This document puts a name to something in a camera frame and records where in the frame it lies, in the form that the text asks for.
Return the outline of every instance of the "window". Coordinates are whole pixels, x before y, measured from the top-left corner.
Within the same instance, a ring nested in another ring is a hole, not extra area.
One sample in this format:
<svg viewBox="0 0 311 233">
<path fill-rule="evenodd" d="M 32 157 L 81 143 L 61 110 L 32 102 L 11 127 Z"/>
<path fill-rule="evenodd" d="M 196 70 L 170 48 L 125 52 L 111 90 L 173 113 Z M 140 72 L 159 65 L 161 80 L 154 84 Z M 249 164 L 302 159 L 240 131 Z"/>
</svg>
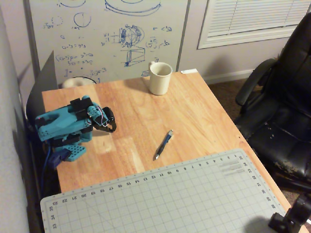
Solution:
<svg viewBox="0 0 311 233">
<path fill-rule="evenodd" d="M 289 37 L 310 0 L 209 0 L 199 49 Z"/>
</svg>

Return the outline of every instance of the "chair seat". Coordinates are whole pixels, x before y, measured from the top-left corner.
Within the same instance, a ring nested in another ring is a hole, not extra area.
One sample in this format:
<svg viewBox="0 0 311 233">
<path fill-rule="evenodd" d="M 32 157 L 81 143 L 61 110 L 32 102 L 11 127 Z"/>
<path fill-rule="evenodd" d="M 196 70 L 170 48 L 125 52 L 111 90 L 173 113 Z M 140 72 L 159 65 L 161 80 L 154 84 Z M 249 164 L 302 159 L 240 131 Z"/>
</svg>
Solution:
<svg viewBox="0 0 311 233">
<path fill-rule="evenodd" d="M 258 157 L 289 176 L 311 179 L 311 118 L 261 94 L 235 120 Z"/>
</svg>

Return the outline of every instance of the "wooden desk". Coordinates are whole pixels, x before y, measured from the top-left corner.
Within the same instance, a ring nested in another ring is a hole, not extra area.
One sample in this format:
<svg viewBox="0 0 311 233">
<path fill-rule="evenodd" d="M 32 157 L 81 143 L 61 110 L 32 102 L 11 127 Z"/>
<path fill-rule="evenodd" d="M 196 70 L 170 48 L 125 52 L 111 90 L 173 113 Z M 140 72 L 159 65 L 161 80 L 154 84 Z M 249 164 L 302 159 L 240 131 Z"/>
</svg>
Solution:
<svg viewBox="0 0 311 233">
<path fill-rule="evenodd" d="M 86 154 L 57 167 L 62 192 L 242 148 L 283 207 L 290 207 L 199 73 L 174 73 L 163 96 L 150 94 L 148 81 L 138 78 L 43 92 L 46 111 L 89 95 L 101 107 L 110 107 L 117 123 L 112 134 L 94 131 L 92 141 L 84 144 Z M 174 130 L 172 139 L 160 158 L 153 161 L 170 129 Z"/>
</svg>

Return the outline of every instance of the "brown carpet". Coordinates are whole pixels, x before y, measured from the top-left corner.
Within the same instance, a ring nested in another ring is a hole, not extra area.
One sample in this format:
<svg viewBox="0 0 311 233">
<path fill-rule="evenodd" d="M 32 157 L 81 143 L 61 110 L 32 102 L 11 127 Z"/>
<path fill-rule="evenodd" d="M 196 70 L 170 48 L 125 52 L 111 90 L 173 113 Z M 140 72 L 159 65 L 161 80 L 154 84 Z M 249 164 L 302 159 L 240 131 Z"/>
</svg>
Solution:
<svg viewBox="0 0 311 233">
<path fill-rule="evenodd" d="M 235 97 L 244 82 L 245 80 L 243 79 L 208 85 L 232 120 L 234 120 L 239 115 L 241 107 L 235 103 Z M 291 205 L 299 195 L 297 193 L 288 192 L 285 190 L 282 190 L 282 192 Z M 306 227 L 311 232 L 311 225 L 307 224 Z"/>
</svg>

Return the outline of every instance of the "window frame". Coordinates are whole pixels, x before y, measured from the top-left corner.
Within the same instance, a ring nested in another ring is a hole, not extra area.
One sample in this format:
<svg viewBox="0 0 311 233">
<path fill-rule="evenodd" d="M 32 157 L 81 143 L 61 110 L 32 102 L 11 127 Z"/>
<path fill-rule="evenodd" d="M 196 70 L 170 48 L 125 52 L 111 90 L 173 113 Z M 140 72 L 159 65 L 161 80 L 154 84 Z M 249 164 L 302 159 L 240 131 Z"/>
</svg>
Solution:
<svg viewBox="0 0 311 233">
<path fill-rule="evenodd" d="M 212 17 L 211 11 L 214 8 L 216 0 L 208 0 L 206 11 L 204 15 L 204 21 L 201 29 L 201 35 L 199 38 L 198 49 L 206 49 L 212 47 L 219 46 L 227 46 L 227 45 L 235 45 L 242 44 L 248 42 L 262 41 L 262 40 L 271 40 L 278 38 L 290 37 L 293 33 L 296 25 L 288 26 L 283 28 L 270 28 L 270 29 L 262 29 L 251 32 L 243 32 L 243 33 L 234 33 L 231 35 L 219 35 L 208 37 L 210 20 Z"/>
</svg>

